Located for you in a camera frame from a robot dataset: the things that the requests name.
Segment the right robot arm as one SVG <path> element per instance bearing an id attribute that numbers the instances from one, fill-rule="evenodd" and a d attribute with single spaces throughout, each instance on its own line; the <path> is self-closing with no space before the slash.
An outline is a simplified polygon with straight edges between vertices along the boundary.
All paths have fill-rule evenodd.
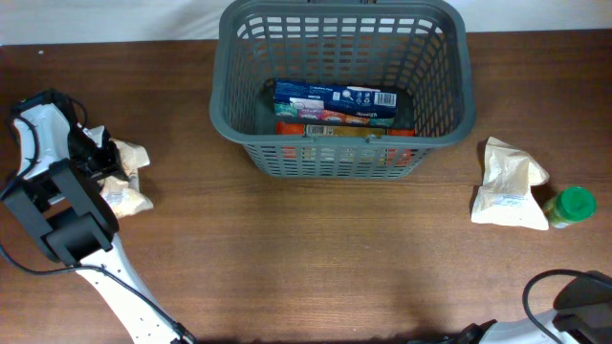
<path id="1" fill-rule="evenodd" d="M 553 307 L 535 314 L 529 300 L 536 283 L 554 276 L 572 279 Z M 611 344 L 611 277 L 599 271 L 551 269 L 533 277 L 522 292 L 526 318 L 489 325 L 471 324 L 446 343 L 479 344 Z"/>

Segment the beige food bag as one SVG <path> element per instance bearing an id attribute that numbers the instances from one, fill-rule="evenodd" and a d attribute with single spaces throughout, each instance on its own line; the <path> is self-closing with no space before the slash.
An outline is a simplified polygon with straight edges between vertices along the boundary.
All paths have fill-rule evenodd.
<path id="1" fill-rule="evenodd" d="M 98 183 L 100 196 L 117 218 L 133 216 L 153 208 L 152 201 L 141 193 L 139 169 L 150 164 L 143 146 L 122 140 L 105 138 L 104 126 L 83 129 L 97 148 L 111 149 L 111 162 L 106 166 L 85 165 L 84 174 Z"/>
<path id="2" fill-rule="evenodd" d="M 548 230 L 548 220 L 532 187 L 546 184 L 549 173 L 529 153 L 494 137 L 486 142 L 483 162 L 483 181 L 472 206 L 471 221 Z"/>

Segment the green lidded spice jar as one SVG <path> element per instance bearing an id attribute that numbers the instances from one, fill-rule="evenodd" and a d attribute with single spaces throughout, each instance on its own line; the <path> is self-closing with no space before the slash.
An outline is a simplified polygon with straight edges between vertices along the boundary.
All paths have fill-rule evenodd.
<path id="1" fill-rule="evenodd" d="M 543 212 L 550 226 L 566 228 L 594 215 L 597 201 L 586 188 L 571 186 L 547 201 Z"/>

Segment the blue tissue box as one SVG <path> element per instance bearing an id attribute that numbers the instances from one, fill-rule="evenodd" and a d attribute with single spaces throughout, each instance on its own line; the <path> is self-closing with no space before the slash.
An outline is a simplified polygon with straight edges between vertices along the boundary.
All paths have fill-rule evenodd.
<path id="1" fill-rule="evenodd" d="M 278 79 L 273 93 L 279 117 L 390 127 L 398 114 L 394 92 L 358 86 Z"/>

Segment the orange pasta package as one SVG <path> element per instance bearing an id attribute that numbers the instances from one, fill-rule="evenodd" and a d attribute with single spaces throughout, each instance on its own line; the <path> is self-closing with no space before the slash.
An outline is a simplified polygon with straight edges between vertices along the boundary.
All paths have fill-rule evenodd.
<path id="1" fill-rule="evenodd" d="M 339 125 L 324 125 L 324 124 L 300 124 L 278 122 L 275 125 L 277 135 L 302 135 L 306 138 L 362 138 L 362 139 L 379 139 L 382 136 L 397 136 L 397 137 L 412 137 L 413 129 L 388 129 L 375 127 L 360 127 L 360 126 L 339 126 Z M 288 146 L 282 147 L 284 159 L 297 159 L 297 148 Z M 306 161 L 313 161 L 317 155 L 315 147 L 304 147 L 300 153 L 300 157 Z M 324 161 L 335 160 L 334 148 L 320 148 L 321 159 Z M 373 161 L 375 153 L 366 153 L 365 158 L 360 158 L 360 163 Z M 351 163 L 357 156 L 355 149 L 343 149 L 340 153 L 339 162 Z M 400 152 L 398 149 L 386 149 L 379 157 L 379 165 L 390 165 L 396 158 L 399 166 L 407 166 L 412 158 L 412 150 L 405 149 Z"/>

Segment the grey plastic basket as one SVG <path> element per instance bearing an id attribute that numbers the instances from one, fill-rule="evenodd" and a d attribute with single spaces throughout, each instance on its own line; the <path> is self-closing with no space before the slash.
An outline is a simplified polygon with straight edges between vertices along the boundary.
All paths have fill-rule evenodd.
<path id="1" fill-rule="evenodd" d="M 399 179 L 476 118 L 467 33 L 445 1 L 236 1 L 210 119 L 284 178 Z"/>

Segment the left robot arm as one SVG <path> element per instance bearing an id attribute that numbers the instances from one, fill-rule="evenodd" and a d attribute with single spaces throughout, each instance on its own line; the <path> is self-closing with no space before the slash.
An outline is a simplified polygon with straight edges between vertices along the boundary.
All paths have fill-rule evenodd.
<path id="1" fill-rule="evenodd" d="M 130 264 L 116 213 L 102 191 L 136 179 L 108 130 L 88 128 L 85 107 L 49 89 L 12 105 L 7 124 L 20 166 L 1 201 L 60 273 L 100 294 L 136 343 L 193 343 L 195 336 L 154 299 Z"/>

